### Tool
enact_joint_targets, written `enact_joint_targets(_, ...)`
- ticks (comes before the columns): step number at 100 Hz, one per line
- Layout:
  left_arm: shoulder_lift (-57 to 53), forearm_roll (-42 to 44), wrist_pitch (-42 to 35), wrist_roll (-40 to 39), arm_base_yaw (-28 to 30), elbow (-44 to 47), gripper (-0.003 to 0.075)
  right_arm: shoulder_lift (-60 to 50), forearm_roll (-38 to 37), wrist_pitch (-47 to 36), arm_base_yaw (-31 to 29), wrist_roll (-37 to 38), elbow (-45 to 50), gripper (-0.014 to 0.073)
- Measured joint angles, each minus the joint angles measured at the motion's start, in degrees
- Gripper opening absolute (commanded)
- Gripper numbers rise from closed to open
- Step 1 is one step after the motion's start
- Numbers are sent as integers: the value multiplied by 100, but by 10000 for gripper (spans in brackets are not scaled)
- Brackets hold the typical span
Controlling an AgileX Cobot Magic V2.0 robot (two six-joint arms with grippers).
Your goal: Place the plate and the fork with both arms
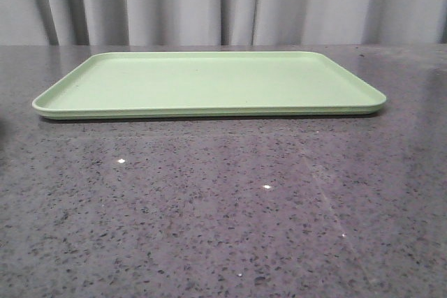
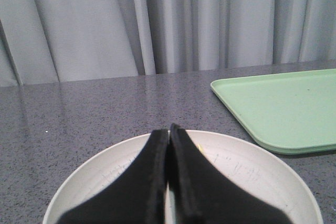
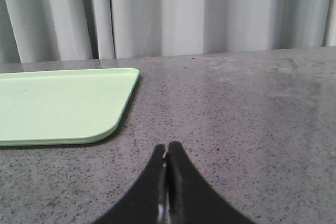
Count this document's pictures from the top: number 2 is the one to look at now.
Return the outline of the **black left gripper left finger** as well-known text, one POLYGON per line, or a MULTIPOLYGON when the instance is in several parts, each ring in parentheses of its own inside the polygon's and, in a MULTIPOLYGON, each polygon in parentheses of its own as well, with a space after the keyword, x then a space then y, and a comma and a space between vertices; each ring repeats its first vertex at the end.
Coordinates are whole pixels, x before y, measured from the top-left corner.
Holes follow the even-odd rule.
POLYGON ((131 165, 58 223, 164 223, 168 131, 154 130, 131 165))

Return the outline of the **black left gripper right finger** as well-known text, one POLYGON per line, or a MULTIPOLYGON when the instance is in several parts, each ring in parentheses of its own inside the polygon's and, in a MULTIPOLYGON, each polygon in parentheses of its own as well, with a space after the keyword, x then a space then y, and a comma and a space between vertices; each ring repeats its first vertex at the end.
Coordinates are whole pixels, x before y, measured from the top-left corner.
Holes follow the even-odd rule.
POLYGON ((171 125, 166 168, 180 223, 291 223, 224 176, 177 124, 171 125))

